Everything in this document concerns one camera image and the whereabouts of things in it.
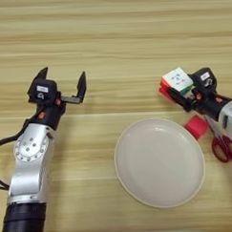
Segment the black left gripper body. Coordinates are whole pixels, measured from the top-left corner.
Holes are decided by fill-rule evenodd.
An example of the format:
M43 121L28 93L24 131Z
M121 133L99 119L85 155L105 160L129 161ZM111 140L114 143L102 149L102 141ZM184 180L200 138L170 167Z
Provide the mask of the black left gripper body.
M53 99L29 99L29 102L37 105L34 116L29 119L29 123L45 125L46 127L57 129L62 115L66 111L66 104L77 104L76 96L67 97L58 95Z

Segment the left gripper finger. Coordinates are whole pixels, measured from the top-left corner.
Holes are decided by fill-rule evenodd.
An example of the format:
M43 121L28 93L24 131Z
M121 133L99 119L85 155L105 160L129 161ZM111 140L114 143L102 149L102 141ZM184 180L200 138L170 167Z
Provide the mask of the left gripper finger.
M44 69L40 70L37 73L37 76L33 79L31 87L32 87L32 85L33 85L33 83L35 82L36 79L44 79L44 80L46 80L46 78L47 78L47 71L48 71L48 68L44 68Z
M85 97L85 92L87 88L87 83L86 83L86 73L82 72L81 77L79 77L78 83L77 83L77 97L80 98L80 102L83 102L84 97Z

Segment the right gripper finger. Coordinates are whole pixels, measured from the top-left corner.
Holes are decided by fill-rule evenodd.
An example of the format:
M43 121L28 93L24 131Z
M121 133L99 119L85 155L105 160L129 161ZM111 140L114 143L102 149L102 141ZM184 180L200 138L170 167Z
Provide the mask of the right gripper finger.
M171 98L184 109L185 112L190 112L192 110L191 101L182 96L178 90L169 87L167 89L167 94L169 94Z

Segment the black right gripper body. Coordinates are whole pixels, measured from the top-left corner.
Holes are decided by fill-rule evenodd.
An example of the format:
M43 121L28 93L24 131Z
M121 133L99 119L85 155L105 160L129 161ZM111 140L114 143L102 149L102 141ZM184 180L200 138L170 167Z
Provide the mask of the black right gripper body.
M195 111L200 115L207 115L214 120L219 119L221 109L231 101L230 97L218 95L216 92L204 95L200 91L193 89L193 97L186 98L184 110L186 112Z

